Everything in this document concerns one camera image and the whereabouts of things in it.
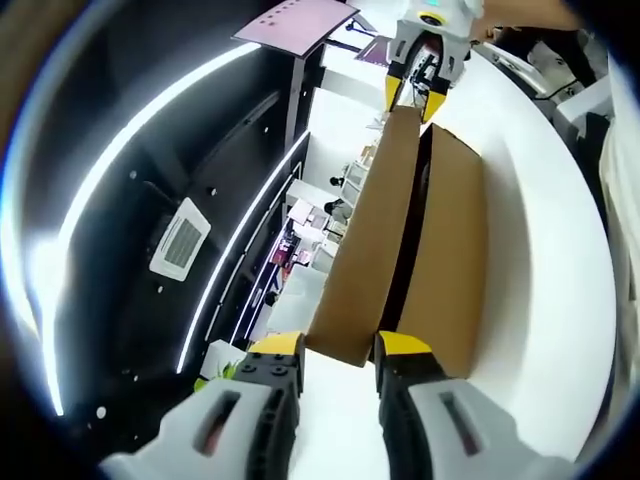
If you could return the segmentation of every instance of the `white curved table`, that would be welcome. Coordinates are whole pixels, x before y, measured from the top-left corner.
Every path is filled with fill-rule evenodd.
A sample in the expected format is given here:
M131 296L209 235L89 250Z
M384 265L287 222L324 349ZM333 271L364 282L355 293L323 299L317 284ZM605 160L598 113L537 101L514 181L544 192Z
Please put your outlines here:
M486 164L489 268L470 381L511 413L521 440L575 460L600 409L615 338L613 270L595 203L552 126L480 56L466 63L434 121ZM384 445L373 433L377 417L364 419L377 409L373 384L367 391L367 382L353 381L353 367L342 375L330 362L315 358L306 369L313 395L302 397L305 446L296 449L292 478L346 478L329 465L350 461L366 463L371 478L388 478ZM370 369L362 377L370 382ZM329 408L341 408L336 396L360 405L342 420L363 435L348 425L337 432L337 422L323 428ZM334 447L345 436L354 447L342 454Z

